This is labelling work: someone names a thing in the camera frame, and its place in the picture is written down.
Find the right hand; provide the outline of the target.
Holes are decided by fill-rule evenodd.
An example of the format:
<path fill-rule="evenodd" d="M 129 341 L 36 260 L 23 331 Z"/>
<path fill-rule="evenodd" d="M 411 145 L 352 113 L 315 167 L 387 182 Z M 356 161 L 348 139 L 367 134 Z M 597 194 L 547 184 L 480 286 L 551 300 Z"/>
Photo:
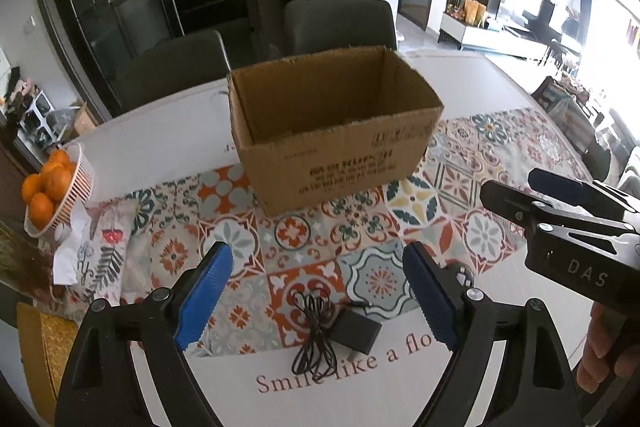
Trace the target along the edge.
<path fill-rule="evenodd" d="M 622 331 L 623 321 L 619 313 L 601 303 L 593 303 L 586 343 L 577 367 L 576 381 L 583 391 L 596 392 L 611 372 L 623 378 L 634 375 L 639 365 L 638 345 L 626 349 L 614 362 L 606 361 Z"/>

